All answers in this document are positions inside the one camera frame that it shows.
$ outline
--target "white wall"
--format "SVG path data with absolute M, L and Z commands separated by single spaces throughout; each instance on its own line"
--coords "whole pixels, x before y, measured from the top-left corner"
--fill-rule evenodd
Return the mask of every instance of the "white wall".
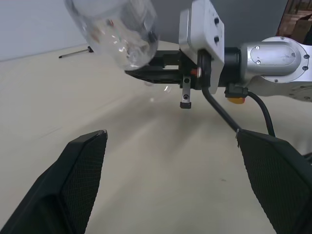
M 0 61 L 86 43 L 63 0 L 1 0 Z

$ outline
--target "metal rod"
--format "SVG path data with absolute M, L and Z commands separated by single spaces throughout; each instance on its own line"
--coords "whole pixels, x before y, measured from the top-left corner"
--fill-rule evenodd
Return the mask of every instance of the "metal rod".
M 59 59 L 64 58 L 64 57 L 68 57 L 68 56 L 72 56 L 72 55 L 77 55 L 77 54 L 84 53 L 84 52 L 88 52 L 88 51 L 89 51 L 89 49 L 86 49 L 86 50 L 81 50 L 81 51 L 73 52 L 70 54 L 62 55 L 62 56 L 59 56 Z

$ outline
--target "plastic bottle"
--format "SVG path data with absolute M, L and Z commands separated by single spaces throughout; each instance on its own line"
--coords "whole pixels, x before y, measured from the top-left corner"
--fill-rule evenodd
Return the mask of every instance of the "plastic bottle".
M 92 49 L 109 53 L 124 70 L 136 70 L 155 55 L 159 33 L 150 0 L 65 0 Z

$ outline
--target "beige floor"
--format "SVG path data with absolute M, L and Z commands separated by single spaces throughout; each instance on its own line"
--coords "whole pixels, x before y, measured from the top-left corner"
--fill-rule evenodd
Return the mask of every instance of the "beige floor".
M 70 140 L 107 129 L 87 234 L 275 233 L 234 132 L 200 92 L 181 110 L 177 86 L 147 87 L 94 54 L 58 59 L 78 49 L 0 63 L 0 227 Z M 215 97 L 241 126 L 266 132 L 252 100 L 231 104 L 222 89 Z M 263 99 L 277 136 L 312 151 L 312 104 Z

